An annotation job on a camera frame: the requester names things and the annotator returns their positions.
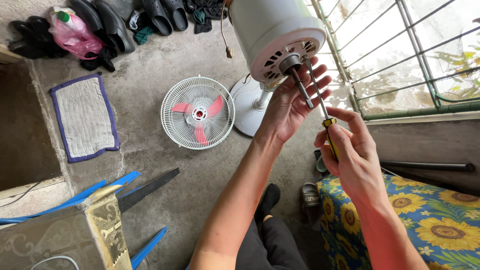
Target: pink plastic bag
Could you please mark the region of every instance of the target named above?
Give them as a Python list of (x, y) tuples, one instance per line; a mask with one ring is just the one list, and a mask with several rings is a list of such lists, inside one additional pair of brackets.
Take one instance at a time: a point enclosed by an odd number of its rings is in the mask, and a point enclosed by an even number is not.
[(70, 19), (75, 27), (75, 30), (73, 30), (57, 19), (56, 12), (50, 13), (50, 16), (52, 27), (48, 31), (52, 33), (53, 39), (60, 47), (71, 52), (76, 57), (83, 60), (95, 59), (97, 56), (85, 58), (85, 54), (88, 52), (98, 54), (106, 45), (88, 30), (86, 24), (79, 17), (70, 15)]

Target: hand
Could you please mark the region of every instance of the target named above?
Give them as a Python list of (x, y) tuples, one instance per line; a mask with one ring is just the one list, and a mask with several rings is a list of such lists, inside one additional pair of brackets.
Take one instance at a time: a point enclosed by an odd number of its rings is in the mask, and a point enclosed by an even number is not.
[(315, 146), (320, 147), (325, 166), (340, 178), (342, 188), (354, 204), (371, 206), (380, 199), (388, 203), (376, 145), (360, 114), (339, 108), (327, 107), (330, 116), (348, 122), (350, 131), (333, 124), (328, 134), (338, 148), (338, 162), (330, 146), (325, 144), (326, 130), (317, 134)]
[[(315, 65), (318, 62), (318, 58), (312, 57), (310, 61), (312, 65)], [(327, 66), (325, 65), (317, 67), (313, 71), (315, 78), (325, 73), (326, 70)], [(304, 87), (307, 87), (312, 82), (310, 74), (308, 74), (307, 71), (308, 68), (305, 64), (297, 71), (299, 78), (303, 81)], [(330, 76), (323, 77), (317, 83), (319, 89), (327, 86), (331, 81), (332, 78)], [(306, 90), (309, 96), (316, 93), (314, 85), (306, 88)], [(331, 93), (332, 91), (330, 89), (325, 90), (322, 93), (322, 98), (327, 98)], [(316, 108), (318, 104), (320, 104), (319, 98), (316, 97), (312, 99), (312, 103), (313, 107)], [(254, 138), (273, 138), (283, 145), (295, 134), (303, 120), (305, 120), (311, 111), (295, 86), (293, 78), (290, 76), (273, 93), (265, 116)]]

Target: concrete floor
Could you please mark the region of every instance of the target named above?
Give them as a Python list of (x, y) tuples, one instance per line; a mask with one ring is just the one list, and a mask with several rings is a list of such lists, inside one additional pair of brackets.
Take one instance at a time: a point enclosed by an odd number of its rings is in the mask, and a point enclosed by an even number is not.
[[(160, 121), (160, 107), (165, 94), (177, 82), (201, 76), (213, 78), (227, 89), (248, 73), (246, 62), (236, 41), (233, 28), (226, 24), (227, 41), (234, 58), (225, 56), (219, 21), (209, 33), (194, 34), (188, 30), (168, 37), (153, 35), (131, 54), (120, 54), (113, 60), (117, 70), (103, 68), (103, 80), (113, 107), (120, 136), (121, 150), (107, 151), (99, 157), (62, 169), (68, 174), (76, 192), (102, 179), (112, 182), (133, 171), (142, 176), (130, 188), (147, 183), (175, 168), (180, 175), (122, 215), (123, 230), (130, 254), (135, 254), (163, 226), (167, 234), (147, 256), (151, 269), (185, 269), (198, 240), (203, 223), (219, 193), (234, 173), (251, 139), (233, 129), (219, 145), (207, 150), (178, 147), (166, 135)], [(60, 83), (93, 72), (82, 69), (72, 55), (63, 59), (39, 59), (31, 64), (42, 104), (47, 110), (47, 125), (55, 130), (54, 147), (63, 152), (58, 124), (48, 90)], [(322, 129), (315, 110), (300, 130), (284, 146), (269, 183), (280, 186), (282, 196), (273, 215), (282, 217), (297, 244), (305, 251), (312, 269), (326, 263), (321, 236), (309, 229), (302, 217), (299, 189), (305, 182), (316, 182), (313, 139)]]

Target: red fan blade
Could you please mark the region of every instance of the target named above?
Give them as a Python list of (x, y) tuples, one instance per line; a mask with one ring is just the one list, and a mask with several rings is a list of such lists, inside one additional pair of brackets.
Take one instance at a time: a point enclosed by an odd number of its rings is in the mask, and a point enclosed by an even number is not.
[(204, 132), (204, 124), (202, 122), (197, 122), (195, 125), (195, 139), (197, 142), (203, 144), (203, 145), (208, 145), (207, 138), (205, 137), (205, 132)]
[(178, 103), (175, 104), (172, 108), (172, 111), (178, 112), (191, 112), (193, 110), (193, 106), (188, 103)]
[(207, 108), (208, 117), (215, 116), (223, 107), (222, 96), (218, 95), (215, 101)]

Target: foot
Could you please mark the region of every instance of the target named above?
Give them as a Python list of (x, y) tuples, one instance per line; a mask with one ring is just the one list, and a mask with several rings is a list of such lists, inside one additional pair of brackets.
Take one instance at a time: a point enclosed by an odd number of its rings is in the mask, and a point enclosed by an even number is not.
[(280, 188), (276, 184), (270, 184), (267, 187), (263, 201), (259, 204), (255, 212), (255, 221), (261, 222), (271, 214), (272, 208), (280, 200)]

